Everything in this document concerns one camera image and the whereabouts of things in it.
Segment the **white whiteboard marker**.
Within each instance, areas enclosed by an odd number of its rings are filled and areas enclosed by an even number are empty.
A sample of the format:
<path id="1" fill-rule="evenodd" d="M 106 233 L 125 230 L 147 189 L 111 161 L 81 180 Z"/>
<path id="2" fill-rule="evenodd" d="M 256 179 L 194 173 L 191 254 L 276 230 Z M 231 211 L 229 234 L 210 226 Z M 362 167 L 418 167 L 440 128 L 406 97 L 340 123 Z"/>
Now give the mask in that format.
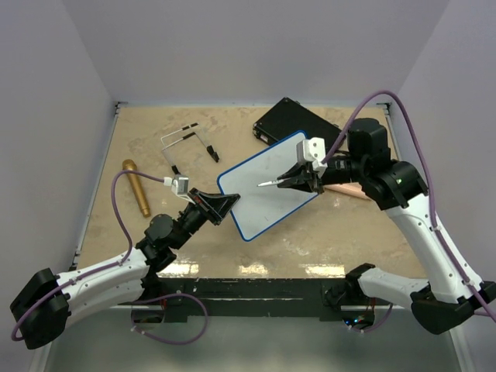
<path id="1" fill-rule="evenodd" d="M 262 188 L 262 187 L 270 187 L 270 186 L 275 186 L 278 185 L 282 182 L 282 180 L 272 180 L 272 181 L 265 181 L 261 182 L 257 185 L 257 187 Z"/>

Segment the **blue framed whiteboard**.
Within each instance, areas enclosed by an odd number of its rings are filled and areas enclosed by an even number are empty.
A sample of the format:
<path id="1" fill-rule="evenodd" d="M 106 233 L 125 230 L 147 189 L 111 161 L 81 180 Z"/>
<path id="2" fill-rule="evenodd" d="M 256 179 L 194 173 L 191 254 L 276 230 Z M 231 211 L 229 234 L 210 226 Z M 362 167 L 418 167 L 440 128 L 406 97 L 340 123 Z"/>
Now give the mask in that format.
<path id="1" fill-rule="evenodd" d="M 231 215 L 243 241 L 256 239 L 318 196 L 316 193 L 278 188 L 277 185 L 257 187 L 261 182 L 276 180 L 277 176 L 294 166 L 297 162 L 296 145 L 306 138 L 303 131 L 293 133 L 217 177 L 222 194 L 241 196 Z"/>

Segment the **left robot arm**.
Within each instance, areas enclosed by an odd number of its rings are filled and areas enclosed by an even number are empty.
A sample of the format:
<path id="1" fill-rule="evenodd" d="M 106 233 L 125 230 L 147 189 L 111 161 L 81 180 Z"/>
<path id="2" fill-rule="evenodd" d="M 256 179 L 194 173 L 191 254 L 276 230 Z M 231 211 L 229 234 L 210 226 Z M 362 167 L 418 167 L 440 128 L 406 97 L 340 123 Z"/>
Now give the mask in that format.
<path id="1" fill-rule="evenodd" d="M 205 223 L 219 225 L 241 197 L 192 188 L 188 199 L 176 219 L 154 216 L 144 237 L 115 257 L 59 274 L 37 271 L 9 306 L 15 319 L 12 340 L 38 349 L 95 312 L 122 303 L 154 303 L 160 297 L 158 273 Z"/>

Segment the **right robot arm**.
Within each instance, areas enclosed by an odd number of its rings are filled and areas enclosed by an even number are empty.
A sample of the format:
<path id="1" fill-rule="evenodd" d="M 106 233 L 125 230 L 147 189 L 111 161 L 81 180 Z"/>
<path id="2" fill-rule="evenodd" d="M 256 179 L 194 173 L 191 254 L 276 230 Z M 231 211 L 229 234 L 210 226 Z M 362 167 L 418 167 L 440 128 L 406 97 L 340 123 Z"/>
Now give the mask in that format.
<path id="1" fill-rule="evenodd" d="M 424 329 L 439 335 L 494 301 L 495 283 L 483 281 L 442 233 L 420 173 L 392 159 L 385 127 L 376 119 L 356 119 L 346 138 L 347 150 L 329 159 L 324 158 L 324 139 L 302 140 L 296 164 L 277 178 L 277 187 L 321 194 L 326 185 L 358 183 L 402 232 L 427 277 L 411 279 L 364 263 L 327 292 L 329 304 L 338 308 L 345 300 L 356 305 L 369 298 L 385 300 L 410 309 Z"/>

